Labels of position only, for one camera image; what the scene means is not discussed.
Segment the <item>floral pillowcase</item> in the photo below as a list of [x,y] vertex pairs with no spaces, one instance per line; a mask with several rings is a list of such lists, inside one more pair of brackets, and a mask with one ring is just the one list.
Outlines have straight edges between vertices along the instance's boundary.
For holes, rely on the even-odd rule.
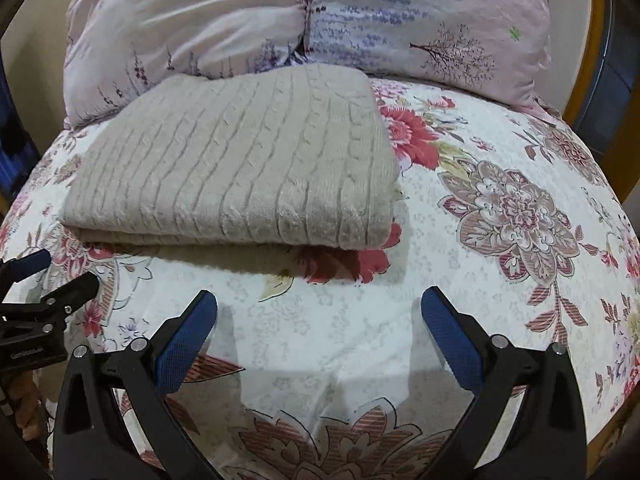
[[283,65],[307,0],[72,0],[66,113],[78,127],[113,115],[174,73],[210,79]]
[[433,80],[544,114],[547,0],[313,0],[311,60]]

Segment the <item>silver bolt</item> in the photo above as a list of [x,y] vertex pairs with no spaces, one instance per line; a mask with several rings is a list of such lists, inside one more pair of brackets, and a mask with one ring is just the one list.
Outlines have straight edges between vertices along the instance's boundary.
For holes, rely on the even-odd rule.
[[74,348],[74,357],[77,357],[78,359],[81,358],[82,356],[84,356],[84,354],[86,354],[86,346],[84,345],[78,345],[76,346],[76,348]]
[[131,342],[130,346],[134,352],[142,352],[146,348],[146,339],[143,337],[136,338]]
[[496,334],[491,338],[491,344],[496,348],[507,348],[507,346],[509,346],[509,340],[501,334]]
[[564,355],[566,353],[566,346],[562,343],[553,343],[551,349],[558,355]]

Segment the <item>floral bed sheet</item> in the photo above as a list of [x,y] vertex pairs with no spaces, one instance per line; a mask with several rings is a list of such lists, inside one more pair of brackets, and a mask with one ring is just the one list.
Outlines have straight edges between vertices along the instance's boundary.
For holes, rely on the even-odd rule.
[[[94,272],[100,292],[71,320],[68,346],[111,351],[213,292],[217,327],[168,404],[227,478],[416,478],[471,400],[420,317],[431,285],[489,334],[566,343],[593,438],[640,378],[638,238],[600,168],[561,121],[437,86],[372,86],[402,169],[380,250],[82,245],[56,213],[103,123],[62,132],[12,205],[0,256],[46,248],[52,266],[8,301]],[[40,379],[52,412],[59,373]]]

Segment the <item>blue textured pad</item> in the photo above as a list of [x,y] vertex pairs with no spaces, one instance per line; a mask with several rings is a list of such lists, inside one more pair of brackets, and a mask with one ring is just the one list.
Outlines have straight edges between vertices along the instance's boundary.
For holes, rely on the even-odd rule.
[[29,254],[29,256],[12,262],[12,278],[16,283],[21,282],[36,272],[46,269],[50,264],[51,256],[49,252],[44,249],[37,253]]
[[189,317],[156,359],[156,387],[163,397],[180,389],[217,318],[216,297],[204,291]]
[[478,395],[482,388],[482,359],[476,347],[433,289],[424,291],[420,309],[460,387]]

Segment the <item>cable knit pattern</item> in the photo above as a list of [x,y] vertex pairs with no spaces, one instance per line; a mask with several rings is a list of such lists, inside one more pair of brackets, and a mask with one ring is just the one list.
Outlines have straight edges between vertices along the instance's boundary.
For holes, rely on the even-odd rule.
[[358,70],[177,75],[92,144],[61,218],[86,241],[362,250],[387,240],[397,177]]

